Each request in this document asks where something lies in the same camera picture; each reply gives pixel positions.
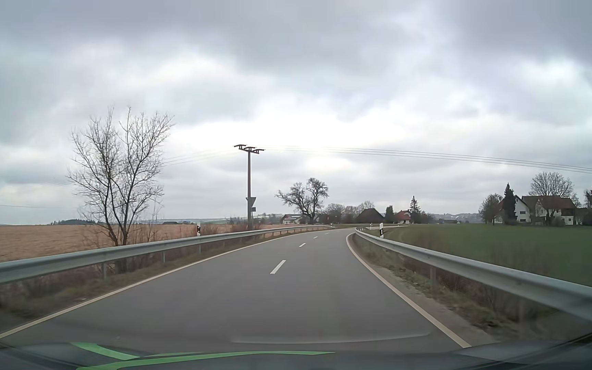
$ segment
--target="asphalt road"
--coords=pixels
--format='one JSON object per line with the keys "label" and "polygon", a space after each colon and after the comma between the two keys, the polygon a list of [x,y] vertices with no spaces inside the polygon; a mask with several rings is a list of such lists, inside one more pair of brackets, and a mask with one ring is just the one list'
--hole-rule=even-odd
{"label": "asphalt road", "polygon": [[156,353],[459,349],[351,254],[351,232],[294,234],[234,251],[2,341],[94,342]]}

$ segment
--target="sky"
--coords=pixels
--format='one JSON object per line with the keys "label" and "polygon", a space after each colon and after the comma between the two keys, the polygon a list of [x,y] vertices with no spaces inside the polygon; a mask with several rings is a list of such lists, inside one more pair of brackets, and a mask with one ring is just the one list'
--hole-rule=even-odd
{"label": "sky", "polygon": [[127,106],[174,117],[159,218],[244,216],[236,144],[267,149],[259,213],[309,177],[326,203],[476,212],[545,169],[323,148],[592,168],[592,1],[0,0],[0,223],[78,217],[70,134]]}

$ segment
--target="metal guardrail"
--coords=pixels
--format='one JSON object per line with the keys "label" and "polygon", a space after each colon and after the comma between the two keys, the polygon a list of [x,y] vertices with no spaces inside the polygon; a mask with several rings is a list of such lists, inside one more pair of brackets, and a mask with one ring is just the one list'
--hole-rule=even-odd
{"label": "metal guardrail", "polygon": [[355,229],[355,233],[369,242],[440,270],[592,321],[592,288],[590,286],[382,239],[359,229]]}
{"label": "metal guardrail", "polygon": [[91,249],[87,251],[75,251],[53,256],[35,257],[19,259],[17,261],[0,262],[0,284],[7,282],[21,281],[46,274],[58,273],[78,267],[96,265],[123,259],[128,257],[140,256],[144,254],[163,252],[169,249],[184,248],[188,246],[197,246],[204,243],[221,242],[223,240],[232,240],[245,238],[248,236],[257,236],[272,232],[284,232],[299,229],[330,229],[326,225],[303,225],[281,227],[275,229],[262,229],[256,231],[228,232],[225,234],[212,234],[194,236],[191,238],[162,240],[160,242],[149,242],[132,244],[129,246],[108,247],[101,249]]}

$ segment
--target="shrub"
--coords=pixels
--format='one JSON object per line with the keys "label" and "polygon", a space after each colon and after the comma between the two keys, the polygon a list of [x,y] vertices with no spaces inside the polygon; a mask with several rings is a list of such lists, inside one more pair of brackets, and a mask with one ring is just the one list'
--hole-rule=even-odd
{"label": "shrub", "polygon": [[550,226],[554,226],[554,227],[564,227],[566,225],[565,220],[563,219],[563,217],[560,216],[556,216],[555,218],[552,219],[552,222],[550,223]]}

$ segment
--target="dry brown field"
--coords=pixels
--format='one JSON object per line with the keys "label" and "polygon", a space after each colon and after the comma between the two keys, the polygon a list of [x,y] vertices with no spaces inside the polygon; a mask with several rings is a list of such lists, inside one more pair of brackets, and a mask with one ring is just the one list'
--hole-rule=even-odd
{"label": "dry brown field", "polygon": [[[262,225],[261,228],[283,226]],[[201,231],[203,234],[220,234],[232,229],[233,225],[206,224]],[[112,246],[103,231],[95,225],[0,226],[0,262]],[[190,236],[195,236],[195,225],[144,224],[130,233],[130,240],[133,244]]]}

